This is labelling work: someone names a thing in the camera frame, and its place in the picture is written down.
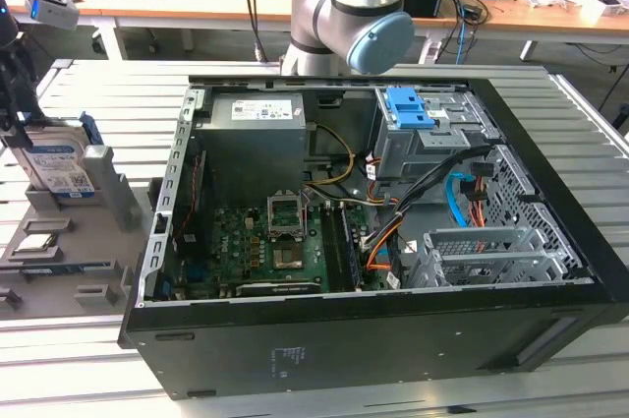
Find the sticker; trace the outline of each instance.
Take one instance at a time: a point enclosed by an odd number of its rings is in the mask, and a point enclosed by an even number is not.
[[[52,273],[52,269],[23,269],[22,273],[30,275],[49,275]]]
[[[53,194],[69,199],[94,195],[94,186],[79,166],[79,156],[72,146],[33,146],[25,150],[25,155]]]
[[[306,347],[276,347],[271,349],[271,377],[290,379],[303,369]]]
[[[446,120],[448,120],[448,114],[445,110],[427,110],[426,111],[426,115],[429,116],[429,118],[435,119],[435,118],[445,118]]]
[[[398,290],[400,288],[400,280],[393,275],[393,272],[389,272],[386,275],[386,283],[388,283],[393,290]]]
[[[375,180],[375,165],[367,164],[365,166],[365,169],[367,170],[367,178],[370,180]]]
[[[402,252],[404,254],[417,253],[417,241],[414,239],[414,240],[409,241],[408,243],[406,243],[404,251],[402,251]]]
[[[236,100],[232,120],[292,120],[291,100]]]

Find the floor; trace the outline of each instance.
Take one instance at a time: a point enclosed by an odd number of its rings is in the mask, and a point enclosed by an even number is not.
[[[28,41],[35,66],[43,75],[50,63],[58,58],[104,59],[91,49],[91,34],[93,29],[81,27],[77,31],[56,30],[38,26],[28,29],[31,38]],[[125,42],[130,59],[159,59],[159,60],[220,60],[220,61],[249,61],[254,60],[253,35],[249,31],[229,30],[195,30],[195,50],[186,53],[182,49],[181,37],[178,30],[154,30],[160,44],[159,53],[152,55],[148,51],[150,37],[145,30],[125,30]],[[288,44],[288,33],[262,32],[260,38],[269,60],[276,61],[283,54]],[[520,41],[479,40],[470,50],[466,64],[494,64],[494,65],[524,65],[520,59],[523,46]],[[409,49],[405,62],[417,62],[422,40],[416,38],[413,47]],[[594,59],[604,64],[618,65],[617,72],[629,64],[629,47],[622,47],[614,52],[608,52],[615,46],[590,46],[595,51],[583,49]],[[456,51],[453,42],[448,46],[449,51]],[[551,73],[563,74],[572,85],[594,106],[599,106],[605,94],[617,78],[618,74],[610,73],[608,65],[593,62],[575,45],[564,43],[541,43],[538,45],[534,60],[529,65],[545,66]],[[439,62],[453,63],[453,54],[442,55]],[[622,103],[629,103],[629,75],[618,85],[615,92],[605,105],[603,115],[613,119]],[[629,123],[623,127],[629,130]]]

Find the green circuit board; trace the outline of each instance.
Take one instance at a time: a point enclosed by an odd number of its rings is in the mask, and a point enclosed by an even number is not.
[[[183,280],[186,298],[231,297],[239,285],[264,282],[313,282],[320,285],[322,293],[330,292],[321,226],[323,210],[308,207],[305,236],[296,242],[292,238],[270,238],[266,207],[218,209],[208,233],[209,258],[180,266],[178,276]],[[352,236],[359,239],[361,230],[367,229],[366,214],[362,208],[352,208],[346,216]],[[273,219],[273,224],[280,226],[298,222],[294,212],[282,209]]]

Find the aluminum extrusion table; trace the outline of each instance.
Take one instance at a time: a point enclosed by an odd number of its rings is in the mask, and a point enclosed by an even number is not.
[[[276,74],[234,62],[57,61],[38,88],[48,115],[85,109],[133,186],[164,172],[189,75]],[[575,197],[629,264],[629,146],[562,77],[539,67],[400,66],[397,75],[489,78]],[[0,156],[0,246],[28,205],[27,178]],[[534,373],[173,402],[120,316],[0,322],[0,414],[311,418],[447,415],[599,417],[629,409],[629,322],[596,328]]]

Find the desk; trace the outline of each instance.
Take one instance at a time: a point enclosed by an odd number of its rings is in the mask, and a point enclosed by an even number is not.
[[[18,21],[32,23],[24,0],[7,0]],[[629,15],[603,17],[595,25],[579,16],[577,7],[531,8],[525,0],[484,0],[490,20],[477,31],[478,38],[528,40],[526,59],[533,41],[629,44]],[[83,0],[80,25],[100,30],[109,59],[126,59],[119,28],[173,28],[181,30],[249,30],[246,0]],[[257,0],[259,29],[288,31],[291,0]],[[416,35],[427,38],[420,63],[433,63],[441,42],[456,25],[449,0],[443,0],[439,16],[415,19]],[[190,33],[185,47],[192,46]]]
[[[629,44],[629,15],[601,17],[595,24],[580,16],[580,7],[568,4],[531,8],[526,0],[483,0],[491,13],[490,20],[477,31],[478,38],[528,40],[520,55],[530,56],[537,41],[579,42],[592,44]],[[451,16],[451,3],[444,3],[443,16]]]

